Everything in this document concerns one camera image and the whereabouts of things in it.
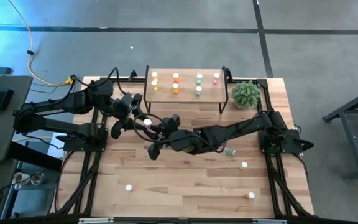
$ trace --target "gray floor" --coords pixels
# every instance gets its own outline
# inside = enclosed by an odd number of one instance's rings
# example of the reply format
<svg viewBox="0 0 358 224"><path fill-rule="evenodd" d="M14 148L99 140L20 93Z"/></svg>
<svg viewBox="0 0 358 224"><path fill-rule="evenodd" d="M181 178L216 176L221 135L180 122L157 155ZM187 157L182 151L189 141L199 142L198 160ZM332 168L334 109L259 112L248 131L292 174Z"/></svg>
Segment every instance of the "gray floor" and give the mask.
<svg viewBox="0 0 358 224"><path fill-rule="evenodd" d="M209 27L255 29L251 0L14 1L33 26ZM259 0L266 29L358 29L358 0ZM7 1L0 1L0 24L22 24ZM140 74L159 68L231 68L235 77L265 77L258 34L64 33L34 32L33 69L60 83L72 73ZM321 120L358 95L358 35L267 35L273 75L284 78L302 138L315 143L305 153L315 213L358 221L358 180L341 175L355 170L342 124ZM0 31L0 66L15 75L26 69L26 32ZM49 91L51 88L32 87ZM28 101L59 98L32 92ZM71 120L62 114L56 119Z"/></svg>

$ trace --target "potted plant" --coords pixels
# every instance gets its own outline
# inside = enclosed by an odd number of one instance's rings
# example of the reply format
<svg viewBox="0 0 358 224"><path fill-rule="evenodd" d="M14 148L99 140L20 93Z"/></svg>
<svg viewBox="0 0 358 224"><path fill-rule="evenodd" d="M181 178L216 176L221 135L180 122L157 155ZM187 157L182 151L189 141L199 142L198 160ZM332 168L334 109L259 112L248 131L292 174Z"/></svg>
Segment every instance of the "potted plant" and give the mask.
<svg viewBox="0 0 358 224"><path fill-rule="evenodd" d="M246 109L258 104L260 93L258 87L252 81L237 83L231 91L234 105Z"/></svg>

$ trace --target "yellow cable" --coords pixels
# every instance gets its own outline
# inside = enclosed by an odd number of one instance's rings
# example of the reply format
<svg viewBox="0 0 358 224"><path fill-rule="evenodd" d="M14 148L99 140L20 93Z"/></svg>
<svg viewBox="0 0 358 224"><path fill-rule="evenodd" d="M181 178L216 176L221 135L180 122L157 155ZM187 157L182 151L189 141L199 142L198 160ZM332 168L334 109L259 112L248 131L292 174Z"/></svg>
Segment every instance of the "yellow cable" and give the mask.
<svg viewBox="0 0 358 224"><path fill-rule="evenodd" d="M25 21L24 17L22 16L22 14L19 12L19 10L17 10L16 6L12 3L11 0L8 0L11 5L13 6L13 8L16 10L16 12L19 14L19 16L22 18L27 30L29 31L29 34L30 34L30 51L32 52L32 33L31 33L31 30L30 30L30 27L29 25L27 25L27 22ZM41 82L45 83L45 84L48 84L50 86L63 86L63 85L69 85L72 83L72 79L70 77L67 78L67 80L63 83L63 84L55 84L55 83L50 83L50 82L47 82L45 80L43 80L42 78L40 78L38 75L36 75L32 69L31 69L31 55L28 54L28 57L27 57L27 69L29 70L29 72L31 73L31 75L33 75L35 78L37 78L38 80L40 80Z"/></svg>
<svg viewBox="0 0 358 224"><path fill-rule="evenodd" d="M52 138L50 136L41 136L41 137L38 137L38 138ZM20 139L15 139L15 140L12 140L13 142L18 142L18 141L23 141L23 140L28 140L28 139L34 139L34 138L29 138L29 137L25 137L25 138L20 138Z"/></svg>

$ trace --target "wood grain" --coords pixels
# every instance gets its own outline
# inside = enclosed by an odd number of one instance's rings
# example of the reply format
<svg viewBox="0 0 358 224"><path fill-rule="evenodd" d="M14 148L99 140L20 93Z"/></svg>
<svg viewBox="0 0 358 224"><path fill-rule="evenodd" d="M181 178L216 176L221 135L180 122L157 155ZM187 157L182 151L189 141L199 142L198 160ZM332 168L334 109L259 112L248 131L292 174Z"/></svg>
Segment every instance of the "wood grain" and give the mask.
<svg viewBox="0 0 358 224"><path fill-rule="evenodd" d="M158 73L158 91L153 91L153 72ZM173 93L173 74L179 74L178 94ZM196 75L203 74L201 96L196 96ZM213 84L214 74L219 81ZM221 69L149 69L146 101L148 103L223 103L226 101L223 71Z"/></svg>
<svg viewBox="0 0 358 224"><path fill-rule="evenodd" d="M99 77L84 77L84 82ZM142 93L143 84L122 83L124 91ZM287 126L293 127L283 79L268 79L272 106L280 111ZM114 98L122 96L114 86ZM152 112L157 116L181 117L181 128L190 129L210 124L231 124L254 115L256 109L240 110L229 99L225 112L219 115L218 106L186 103L156 103ZM74 123L91 121L92 112L76 115ZM108 128L114 124L108 119ZM138 138L133 131L121 134L118 140L108 139L101 158L94 195L92 216L112 217L203 217L254 218L273 217L272 199L264 156L259 151L257 134L249 134L228 142L236 150L234 157L208 153L192 156L163 148L156 161L147 154L149 142ZM80 178L82 152L76 152L65 166L58 190L59 207L69 198ZM242 161L248 168L239 169ZM303 164L293 155L283 155L289 189L302 206L313 213ZM134 188L125 191L126 184ZM254 192L256 198L245 199ZM284 213L283 197L278 190L280 208Z"/></svg>

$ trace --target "floor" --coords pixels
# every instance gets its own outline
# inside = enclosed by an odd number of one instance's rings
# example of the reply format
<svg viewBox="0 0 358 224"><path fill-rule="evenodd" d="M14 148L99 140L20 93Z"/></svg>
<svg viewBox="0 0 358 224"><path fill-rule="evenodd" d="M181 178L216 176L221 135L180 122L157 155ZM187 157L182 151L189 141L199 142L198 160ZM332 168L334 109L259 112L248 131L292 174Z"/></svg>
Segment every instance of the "floor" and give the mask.
<svg viewBox="0 0 358 224"><path fill-rule="evenodd" d="M73 73L107 75L115 66L122 75L131 70L142 74L147 64L155 68L225 65L235 77L284 78L293 119L303 129L301 136L315 143L304 156L315 213L358 221L358 180L341 179L355 169L342 124L321 119L358 95L358 0L14 3L32 29L38 29L33 32L32 68L50 82L61 83ZM126 27L138 29L120 29ZM29 35L17 30L23 30L20 17L9 2L0 1L0 66L13 68L14 75L29 75L25 52ZM61 87L52 95L32 91L28 101L59 98L67 90ZM71 121L72 115L53 118Z"/></svg>

